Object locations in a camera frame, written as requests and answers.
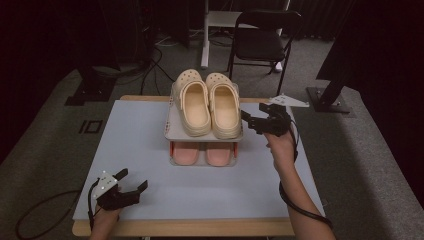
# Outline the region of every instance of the person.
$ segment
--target person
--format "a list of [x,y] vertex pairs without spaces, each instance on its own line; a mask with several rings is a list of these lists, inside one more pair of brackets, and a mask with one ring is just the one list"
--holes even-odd
[[[280,176],[281,184],[289,197],[298,207],[321,215],[317,207],[309,197],[294,165],[295,140],[287,132],[280,137],[264,133],[274,158],[274,168]],[[100,210],[95,216],[94,226],[90,240],[107,239],[118,220],[121,209],[115,211]],[[289,217],[297,239],[336,239],[331,228],[318,220],[309,218],[291,207],[288,207]]]
[[122,208],[106,211],[96,206],[96,215],[94,216],[93,229],[91,230],[90,240],[109,239],[113,227],[118,222],[119,214]]

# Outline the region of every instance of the shoe rack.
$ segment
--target shoe rack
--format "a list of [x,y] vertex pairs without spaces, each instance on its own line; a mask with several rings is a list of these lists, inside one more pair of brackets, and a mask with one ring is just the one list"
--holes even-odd
[[[230,154],[230,161],[227,165],[222,167],[232,167],[237,162],[237,155],[238,155],[238,142],[240,142],[243,138],[243,127],[240,131],[240,135],[236,138],[232,139],[218,139],[214,136],[212,130],[203,136],[199,137],[191,137],[188,136],[184,129],[181,122],[181,118],[179,115],[179,110],[174,103],[173,95],[171,94],[170,100],[169,100],[169,111],[168,111],[168,119],[166,121],[165,125],[165,138],[169,140],[169,157],[170,162],[173,165],[176,166],[209,166],[213,167],[213,165],[210,165],[207,161],[207,155],[206,155],[206,149],[208,146],[208,143],[211,142],[228,142],[231,143],[231,154]],[[199,156],[197,161],[194,164],[191,165],[180,165],[174,161],[174,149],[177,142],[197,142],[199,143]]]

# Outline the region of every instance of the black cable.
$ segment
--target black cable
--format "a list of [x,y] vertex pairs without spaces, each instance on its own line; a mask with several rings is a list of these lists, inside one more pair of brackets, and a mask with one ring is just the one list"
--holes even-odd
[[99,183],[100,178],[97,178],[97,180],[91,185],[90,190],[88,190],[87,200],[88,200],[88,219],[90,220],[90,228],[93,229],[94,226],[94,215],[93,214],[93,208],[91,207],[91,193],[93,192],[93,189],[97,186]]
[[162,60],[162,56],[163,56],[162,51],[160,49],[158,49],[157,47],[154,47],[154,49],[159,52],[159,54],[160,54],[159,59],[157,61],[155,61],[153,58],[150,59],[150,61],[153,62],[153,64],[150,65],[149,70],[143,76],[143,79],[142,79],[142,82],[141,82],[141,88],[140,88],[140,95],[143,95],[143,90],[144,90],[144,87],[146,85],[147,76],[156,66],[159,67],[159,69],[168,77],[169,80],[171,80],[172,82],[175,82],[175,80],[172,79],[169,76],[169,74],[159,65],[159,62]]
[[279,185],[279,191],[280,191],[281,198],[287,204],[287,206],[293,208],[293,210],[295,210],[296,212],[298,212],[298,213],[300,213],[300,214],[302,214],[304,216],[307,216],[309,218],[312,218],[312,219],[315,219],[315,220],[318,220],[320,222],[323,222],[323,223],[327,224],[331,229],[333,228],[333,223],[328,218],[325,218],[325,217],[323,217],[321,215],[318,215],[318,214],[311,213],[311,212],[308,212],[306,210],[303,210],[302,208],[300,208],[296,204],[294,204],[289,199],[289,197],[287,196],[287,193],[284,191],[284,187],[281,184],[281,181],[280,181],[280,185]]
[[[296,139],[293,130],[291,129],[291,127],[289,127],[290,135],[292,136],[293,140],[296,141],[294,146],[293,146],[293,148],[294,148],[294,161],[296,161],[296,158],[297,158],[297,155],[298,155],[297,146],[299,144],[299,129],[297,128],[297,125],[293,120],[291,120],[291,123],[293,123],[295,125],[296,131],[297,131],[297,139]],[[287,193],[284,191],[284,187],[281,184],[281,181],[280,181],[280,185],[279,185],[278,190],[280,192],[281,198],[287,204],[287,206],[291,207],[293,210],[295,210],[296,212],[298,212],[298,213],[300,213],[304,216],[307,216],[309,218],[312,218],[312,219],[315,219],[315,220],[318,220],[318,221],[321,221],[321,222],[327,224],[331,229],[333,228],[333,223],[328,218],[325,218],[325,217],[318,215],[318,214],[315,214],[315,213],[308,212],[308,211],[298,207],[296,204],[294,204],[290,200],[290,198],[288,197]]]
[[[56,221],[50,228],[48,228],[47,230],[45,230],[45,231],[43,231],[43,232],[41,232],[40,234],[37,234],[37,235],[35,235],[35,236],[31,236],[31,237],[24,237],[24,236],[22,236],[22,234],[19,232],[19,228],[20,228],[20,226],[21,226],[21,223],[22,223],[22,221],[25,219],[25,217],[26,216],[28,216],[32,211],[34,211],[34,209],[36,209],[37,207],[39,207],[40,205],[42,205],[42,204],[44,204],[44,203],[46,203],[46,202],[48,202],[48,201],[51,201],[51,200],[53,200],[53,199],[55,199],[55,198],[57,198],[57,197],[60,197],[60,196],[63,196],[63,195],[66,195],[66,194],[71,194],[71,193],[77,193],[77,195],[75,196],[75,199],[72,201],[72,204],[71,204],[71,206],[69,206],[69,208],[68,208],[68,210],[63,214],[63,216],[58,220],[58,221]],[[77,202],[77,200],[78,200],[78,198],[79,198],[79,196],[80,196],[80,194],[81,194],[81,190],[72,190],[72,191],[67,191],[67,192],[63,192],[63,193],[59,193],[59,194],[56,194],[56,195],[54,195],[54,196],[52,196],[52,197],[49,197],[49,198],[47,198],[47,199],[45,199],[45,200],[43,200],[43,201],[41,201],[41,202],[39,202],[39,203],[37,203],[37,204],[35,204],[34,206],[32,206],[31,208],[29,208],[28,209],[28,211],[26,211],[20,218],[19,218],[19,220],[18,220],[18,222],[16,223],[16,225],[15,225],[15,234],[16,234],[16,236],[19,238],[19,239],[23,239],[23,240],[29,240],[29,239],[36,239],[36,238],[39,238],[39,237],[41,237],[41,236],[43,236],[43,235],[45,235],[45,234],[47,234],[48,232],[50,232],[53,228],[55,228],[57,225],[59,225],[64,219],[65,219],[65,217],[69,214],[69,212],[72,210],[72,206],[74,206],[74,204]]]

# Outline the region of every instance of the beige clog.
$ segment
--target beige clog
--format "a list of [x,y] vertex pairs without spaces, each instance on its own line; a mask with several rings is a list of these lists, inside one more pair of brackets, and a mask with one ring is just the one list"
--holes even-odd
[[182,72],[172,92],[187,135],[197,137],[208,134],[211,130],[208,90],[200,74],[194,69]]
[[240,103],[233,83],[221,73],[211,73],[206,78],[206,86],[215,137],[218,139],[238,137],[241,131]]

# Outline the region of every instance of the clog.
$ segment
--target clog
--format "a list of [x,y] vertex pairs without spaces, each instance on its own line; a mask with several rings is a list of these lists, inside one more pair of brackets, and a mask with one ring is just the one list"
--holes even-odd
[[221,73],[211,73],[206,78],[206,86],[213,134],[218,139],[238,137],[241,131],[240,102],[231,80]]
[[199,158],[199,143],[175,142],[172,157],[178,165],[193,165]]
[[211,130],[208,90],[200,74],[194,69],[182,72],[172,92],[187,135],[198,137],[208,134]]
[[208,142],[206,162],[214,167],[224,167],[230,163],[232,142]]

